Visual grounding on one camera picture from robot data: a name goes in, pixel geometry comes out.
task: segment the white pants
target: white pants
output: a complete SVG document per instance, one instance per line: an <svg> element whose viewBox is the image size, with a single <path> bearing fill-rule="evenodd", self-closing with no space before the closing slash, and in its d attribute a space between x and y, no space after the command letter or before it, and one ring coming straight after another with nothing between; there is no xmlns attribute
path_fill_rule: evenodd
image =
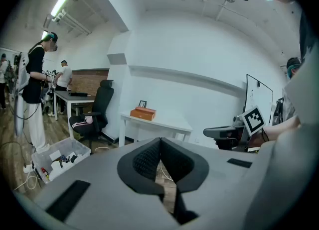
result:
<svg viewBox="0 0 319 230"><path fill-rule="evenodd" d="M41 104L27 104L31 142L37 152L46 150Z"/></svg>

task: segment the white shirt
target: white shirt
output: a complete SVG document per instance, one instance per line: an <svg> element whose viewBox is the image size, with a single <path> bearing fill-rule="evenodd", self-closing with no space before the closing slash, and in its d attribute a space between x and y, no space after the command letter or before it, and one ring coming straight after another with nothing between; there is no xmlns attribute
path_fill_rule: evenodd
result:
<svg viewBox="0 0 319 230"><path fill-rule="evenodd" d="M5 71L8 67L8 61L5 60L1 63L1 66L0 66L0 83L5 83L5 79L4 79L4 74L5 74Z"/></svg>
<svg viewBox="0 0 319 230"><path fill-rule="evenodd" d="M70 79L72 78L72 70L70 67L63 66L61 70L62 75L58 78L58 86L67 88L68 84L70 82Z"/></svg>

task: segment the black slot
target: black slot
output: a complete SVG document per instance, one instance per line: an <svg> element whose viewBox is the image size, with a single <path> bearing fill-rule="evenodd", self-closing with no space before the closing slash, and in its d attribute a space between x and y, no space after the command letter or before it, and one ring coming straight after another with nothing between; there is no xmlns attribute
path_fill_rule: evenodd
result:
<svg viewBox="0 0 319 230"><path fill-rule="evenodd" d="M252 165L252 162L243 161L243 160L239 160L239 159L235 159L235 158L229 159L227 161L227 163L238 165L238 166L242 166L242 167L245 167L245 168L250 168L250 166Z"/></svg>
<svg viewBox="0 0 319 230"><path fill-rule="evenodd" d="M90 185L91 184L88 182L76 180L61 196L58 197L46 212L63 222Z"/></svg>

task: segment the white ceiling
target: white ceiling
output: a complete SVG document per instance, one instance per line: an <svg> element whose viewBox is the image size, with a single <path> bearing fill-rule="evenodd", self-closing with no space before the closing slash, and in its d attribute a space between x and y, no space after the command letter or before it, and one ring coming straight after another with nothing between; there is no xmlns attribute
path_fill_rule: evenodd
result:
<svg viewBox="0 0 319 230"><path fill-rule="evenodd" d="M17 16L25 22L26 28L43 30L45 18L51 13L57 1L21 0L15 11ZM108 20L107 13L97 5L96 0L67 0L63 8L91 31ZM62 22L59 24L51 22L48 30L56 32L66 41L81 34Z"/></svg>
<svg viewBox="0 0 319 230"><path fill-rule="evenodd" d="M89 30L107 21L108 13L103 2L106 0L68 0L64 8ZM215 19L220 5L225 0L143 0L146 10L173 9L197 13ZM25 27L43 29L43 23L57 0L25 0L21 2L19 13L25 19ZM258 42L280 65L288 58L299 55L298 5L277 1L236 0L227 3L219 18L220 22L235 27ZM50 31L55 31L66 41L80 33L68 26L51 23Z"/></svg>
<svg viewBox="0 0 319 230"><path fill-rule="evenodd" d="M225 0L143 0L146 10L174 9L215 19ZM299 20L296 3L236 0L227 3L219 21L235 27L257 41L280 65L299 55Z"/></svg>

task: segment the orange box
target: orange box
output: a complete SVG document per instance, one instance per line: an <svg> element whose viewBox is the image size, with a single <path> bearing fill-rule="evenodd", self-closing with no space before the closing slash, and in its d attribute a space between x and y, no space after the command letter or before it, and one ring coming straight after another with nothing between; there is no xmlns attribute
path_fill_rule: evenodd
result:
<svg viewBox="0 0 319 230"><path fill-rule="evenodd" d="M134 110L131 110L130 116L142 118L145 120L152 121L155 117L156 111L143 107L136 107Z"/></svg>

